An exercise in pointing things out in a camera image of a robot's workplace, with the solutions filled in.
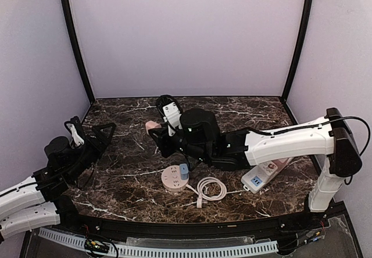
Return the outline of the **white multicolour power strip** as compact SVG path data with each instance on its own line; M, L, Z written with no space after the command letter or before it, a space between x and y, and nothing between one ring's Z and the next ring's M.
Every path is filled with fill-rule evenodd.
M243 189L253 194L258 193L265 185L267 185L278 173L276 171L272 175L267 175L263 172L261 164L254 166L249 172L241 177Z

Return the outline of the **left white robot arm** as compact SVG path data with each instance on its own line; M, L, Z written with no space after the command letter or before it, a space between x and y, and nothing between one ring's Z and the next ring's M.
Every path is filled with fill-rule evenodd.
M65 192L102 157L116 125L93 126L93 134L86 135L74 117L65 122L65 128L71 138L56 137L44 148L46 167L1 192L1 241L50 225L80 227L77 208Z

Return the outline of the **blue plug adapter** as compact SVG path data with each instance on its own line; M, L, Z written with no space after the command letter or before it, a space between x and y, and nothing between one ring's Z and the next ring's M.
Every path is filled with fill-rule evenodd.
M189 168L186 163L179 165L179 171L180 171L180 178L182 180L188 180L189 179Z

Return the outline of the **pink round power socket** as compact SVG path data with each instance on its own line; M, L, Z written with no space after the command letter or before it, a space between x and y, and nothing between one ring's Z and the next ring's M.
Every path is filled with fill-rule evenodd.
M170 192L180 192L186 188L188 180L180 178L179 165L172 165L164 169L161 175L164 188Z

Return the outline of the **small pink plug adapter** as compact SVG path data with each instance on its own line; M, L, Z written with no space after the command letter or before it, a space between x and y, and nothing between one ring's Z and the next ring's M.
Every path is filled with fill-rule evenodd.
M161 125L160 123L155 122L155 121L152 121L152 120L147 121L147 122L145 123L145 128L146 128L146 131L147 131L147 132L148 132L149 130L151 130L151 129L154 129L154 128L161 128L161 127L162 127L162 125Z

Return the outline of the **white plug adapter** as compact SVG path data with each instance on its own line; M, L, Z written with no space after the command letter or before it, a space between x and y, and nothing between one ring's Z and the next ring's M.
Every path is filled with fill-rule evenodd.
M278 166L273 162L265 162L261 165L261 168L267 175L272 175L278 170Z

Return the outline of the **pink cube socket adapter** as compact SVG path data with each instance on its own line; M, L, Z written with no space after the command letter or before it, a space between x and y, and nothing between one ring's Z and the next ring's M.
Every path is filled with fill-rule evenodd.
M284 169L294 158L289 157L285 159L273 160L273 163L278 167L278 171Z

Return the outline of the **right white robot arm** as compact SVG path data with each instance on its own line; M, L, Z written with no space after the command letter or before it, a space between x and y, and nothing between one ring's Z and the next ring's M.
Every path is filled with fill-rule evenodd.
M163 157L176 152L223 171L249 169L265 162L298 156L324 155L321 174L307 196L305 209L321 213L346 178L362 168L362 152L336 108L308 123L271 130L250 127L221 132L214 113L190 109L181 113L173 103L163 108L163 123L148 121L147 133Z

